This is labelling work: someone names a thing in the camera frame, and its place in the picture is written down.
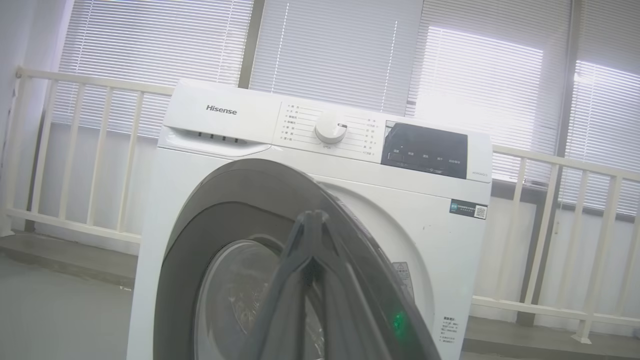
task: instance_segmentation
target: railing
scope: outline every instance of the railing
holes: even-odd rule
[[[8,232],[8,219],[10,217],[23,218],[32,220],[35,222],[41,222],[44,224],[56,225],[59,227],[81,231],[84,233],[96,234],[105,236],[108,238],[114,238],[125,241],[140,242],[140,235],[134,233],[128,233],[124,231],[124,222],[127,215],[127,199],[129,194],[129,183],[131,181],[133,159],[136,151],[136,137],[138,132],[138,126],[140,123],[140,112],[142,102],[145,94],[161,94],[171,95],[173,88],[168,86],[157,86],[144,83],[137,83],[132,81],[120,81],[115,79],[96,78],[89,76],[78,76],[73,74],[61,74],[57,72],[44,72],[28,69],[19,69],[18,74],[20,76],[19,91],[16,98],[12,124],[10,128],[10,134],[8,135],[8,146],[5,159],[8,160],[8,167],[4,170],[3,174],[3,234]],[[15,190],[16,182],[18,178],[18,162],[20,158],[20,145],[23,137],[22,125],[24,122],[24,112],[29,98],[29,92],[31,88],[31,82],[33,79],[46,79],[48,80],[47,100],[45,102],[45,117],[42,124],[42,132],[40,135],[40,145],[38,147],[38,156],[35,164],[35,176],[33,182],[33,196],[30,204],[24,209],[15,207]],[[69,145],[67,149],[65,169],[62,180],[62,191],[58,216],[44,215],[40,213],[40,196],[42,192],[42,181],[45,170],[45,162],[47,159],[47,149],[49,141],[49,133],[51,130],[52,121],[52,109],[56,100],[56,89],[60,81],[76,83],[79,86],[79,91],[76,97],[76,106],[72,117],[70,127]],[[67,206],[69,197],[69,183],[71,176],[72,162],[74,158],[75,144],[77,142],[78,128],[80,123],[80,108],[83,103],[84,89],[87,85],[91,86],[103,86],[106,88],[106,101],[104,106],[104,112],[102,114],[102,122],[100,127],[100,133],[97,142],[97,151],[95,155],[95,164],[93,168],[92,183],[90,189],[90,199],[88,206],[88,214],[86,222],[75,222],[67,219]],[[133,118],[133,126],[131,131],[131,138],[129,141],[129,151],[127,155],[127,164],[124,178],[124,186],[122,193],[120,194],[120,205],[118,212],[118,221],[114,229],[108,229],[105,227],[99,227],[94,224],[95,209],[96,209],[96,191],[97,178],[100,172],[100,164],[104,155],[104,144],[107,134],[107,126],[109,122],[109,111],[111,108],[111,96],[113,89],[126,89],[133,90],[138,93],[138,101],[136,104],[136,111]],[[585,163],[583,161],[577,161],[568,158],[558,158],[556,156],[549,156],[545,154],[539,154],[530,151],[523,151],[510,147],[503,147],[494,145],[494,153],[505,154],[520,158],[520,168],[518,171],[518,179],[515,183],[515,192],[513,202],[511,204],[511,221],[508,229],[508,240],[506,246],[502,250],[500,270],[498,272],[496,289],[494,296],[492,297],[479,297],[474,296],[473,304],[480,306],[496,307],[499,309],[523,311],[526,313],[535,313],[541,315],[558,316],[561,318],[577,319],[580,321],[580,327],[574,338],[583,343],[589,343],[588,335],[591,330],[591,324],[593,322],[612,323],[619,325],[630,325],[640,327],[640,319],[629,318],[622,316],[623,307],[628,297],[628,292],[631,287],[632,269],[634,268],[635,253],[637,252],[638,243],[640,242],[640,215],[636,216],[634,222],[633,239],[630,249],[628,251],[628,257],[625,260],[625,269],[623,273],[622,286],[620,293],[618,294],[617,304],[615,312],[611,315],[596,313],[596,302],[602,287],[605,257],[607,251],[612,242],[612,229],[614,222],[616,221],[616,209],[618,203],[618,197],[620,196],[620,189],[622,180],[630,180],[640,182],[640,174],[635,172],[627,172],[624,170],[606,167],[602,165]],[[526,296],[523,302],[504,300],[506,290],[506,277],[512,269],[510,250],[514,244],[515,234],[518,231],[517,219],[518,212],[520,211],[520,199],[522,196],[523,185],[525,183],[525,173],[527,166],[531,162],[546,163],[551,166],[550,181],[548,189],[556,189],[556,183],[558,173],[561,168],[573,168],[582,171],[582,181],[580,184],[579,196],[577,203],[575,204],[575,216],[573,218],[572,230],[570,235],[570,241],[568,251],[566,252],[566,259],[564,261],[564,268],[561,274],[561,282],[559,291],[557,293],[557,300],[555,306],[542,306],[533,304],[534,291],[536,280],[538,279],[541,259],[543,257],[543,247],[545,243],[545,237],[547,230],[550,226],[553,226],[555,219],[552,218],[552,209],[554,204],[554,191],[546,192],[546,199],[544,209],[542,211],[541,229],[539,231],[539,239],[534,251],[532,270],[528,278],[528,288],[526,290]],[[590,174],[602,174],[610,177],[609,196],[606,207],[604,209],[604,215],[602,218],[602,226],[600,229],[600,235],[598,239],[598,245],[595,255],[595,260],[589,275],[589,285],[586,295],[586,301],[582,310],[565,309],[564,302],[567,296],[566,291],[568,285],[572,279],[573,266],[577,253],[577,245],[580,240],[580,222],[582,218],[582,210],[584,207],[584,201],[586,196],[587,181]]]

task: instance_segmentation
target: window blind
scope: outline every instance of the window blind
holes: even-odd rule
[[[406,116],[554,154],[569,20],[566,0],[425,0]],[[518,164],[494,156],[494,178],[516,179]],[[548,181],[549,167],[527,169],[527,183]]]
[[[237,86],[252,0],[75,0],[60,71],[176,84],[195,78]],[[105,89],[88,86],[81,125],[100,127]],[[61,83],[54,120],[70,122],[77,85]],[[157,136],[168,97],[145,95],[140,135]],[[114,92],[109,129],[128,132],[136,94]]]
[[[640,3],[584,1],[566,157],[640,171]],[[580,173],[561,199],[577,201]],[[609,179],[590,177],[585,206],[604,209]],[[623,182],[618,212],[635,214],[640,184]]]
[[[250,88],[404,115],[421,0],[269,0]]]

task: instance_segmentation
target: hisense logo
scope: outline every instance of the hisense logo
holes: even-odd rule
[[[219,113],[225,113],[225,114],[231,114],[231,115],[237,115],[238,114],[238,112],[236,110],[223,109],[223,108],[219,108],[219,107],[213,106],[213,105],[207,105],[207,110],[209,110],[209,111],[217,111]]]

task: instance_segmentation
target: white washing machine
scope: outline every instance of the white washing machine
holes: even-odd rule
[[[295,355],[271,357],[436,358],[435,346],[458,360],[491,170],[487,135],[181,81],[156,152],[127,358],[258,358],[295,338]],[[292,266],[302,253],[320,260]]]

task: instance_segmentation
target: control knob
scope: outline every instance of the control knob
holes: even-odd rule
[[[324,143],[338,143],[347,134],[347,124],[338,121],[334,111],[323,111],[316,120],[316,136]]]

